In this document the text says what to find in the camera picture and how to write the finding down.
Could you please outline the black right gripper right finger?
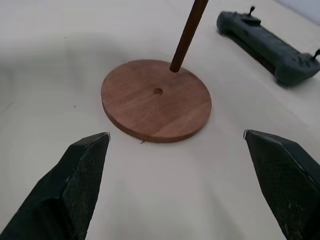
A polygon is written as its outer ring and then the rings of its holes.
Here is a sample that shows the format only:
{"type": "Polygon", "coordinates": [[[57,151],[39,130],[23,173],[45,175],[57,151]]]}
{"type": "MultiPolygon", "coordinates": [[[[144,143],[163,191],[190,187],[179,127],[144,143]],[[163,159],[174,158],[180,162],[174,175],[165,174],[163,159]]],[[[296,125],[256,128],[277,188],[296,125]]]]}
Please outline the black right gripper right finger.
{"type": "Polygon", "coordinates": [[[261,192],[286,240],[320,240],[320,165],[296,142],[247,129],[261,192]]]}

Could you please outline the dark grey remote controller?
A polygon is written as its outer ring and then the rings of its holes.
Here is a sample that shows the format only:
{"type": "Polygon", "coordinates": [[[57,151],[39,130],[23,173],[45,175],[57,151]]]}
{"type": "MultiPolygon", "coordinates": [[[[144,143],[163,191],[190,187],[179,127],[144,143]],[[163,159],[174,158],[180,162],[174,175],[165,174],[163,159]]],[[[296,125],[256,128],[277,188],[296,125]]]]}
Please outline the dark grey remote controller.
{"type": "Polygon", "coordinates": [[[320,72],[318,49],[314,55],[302,53],[261,25],[261,20],[249,12],[221,11],[216,21],[217,31],[235,43],[263,65],[286,88],[295,87],[320,72]]]}

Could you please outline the round wooden base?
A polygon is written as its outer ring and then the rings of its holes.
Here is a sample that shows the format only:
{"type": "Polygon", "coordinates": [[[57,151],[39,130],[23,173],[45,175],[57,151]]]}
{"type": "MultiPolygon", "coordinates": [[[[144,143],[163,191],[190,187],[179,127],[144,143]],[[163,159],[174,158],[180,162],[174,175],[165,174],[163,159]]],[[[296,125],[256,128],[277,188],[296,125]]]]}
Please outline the round wooden base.
{"type": "Polygon", "coordinates": [[[109,120],[145,142],[174,143],[197,134],[212,112],[211,95],[192,72],[169,62],[133,60],[107,74],[101,102],[109,120]]]}

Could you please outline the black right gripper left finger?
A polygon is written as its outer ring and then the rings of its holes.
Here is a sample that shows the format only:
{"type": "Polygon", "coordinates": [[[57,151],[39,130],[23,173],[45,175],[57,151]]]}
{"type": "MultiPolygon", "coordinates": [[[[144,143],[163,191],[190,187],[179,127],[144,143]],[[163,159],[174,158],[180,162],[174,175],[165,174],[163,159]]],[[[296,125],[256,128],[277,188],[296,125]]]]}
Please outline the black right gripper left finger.
{"type": "Polygon", "coordinates": [[[110,139],[101,132],[71,144],[34,186],[0,240],[86,240],[110,139]]]}

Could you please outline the dark wooden pole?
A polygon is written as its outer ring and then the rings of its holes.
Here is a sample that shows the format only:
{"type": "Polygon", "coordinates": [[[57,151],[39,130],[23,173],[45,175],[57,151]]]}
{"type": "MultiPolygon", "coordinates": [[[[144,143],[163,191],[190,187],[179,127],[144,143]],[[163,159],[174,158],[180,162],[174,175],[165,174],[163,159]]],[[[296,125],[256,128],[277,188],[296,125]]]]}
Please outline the dark wooden pole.
{"type": "Polygon", "coordinates": [[[169,67],[170,71],[173,73],[177,73],[183,64],[208,2],[209,0],[194,0],[192,9],[189,13],[181,38],[169,67]]]}

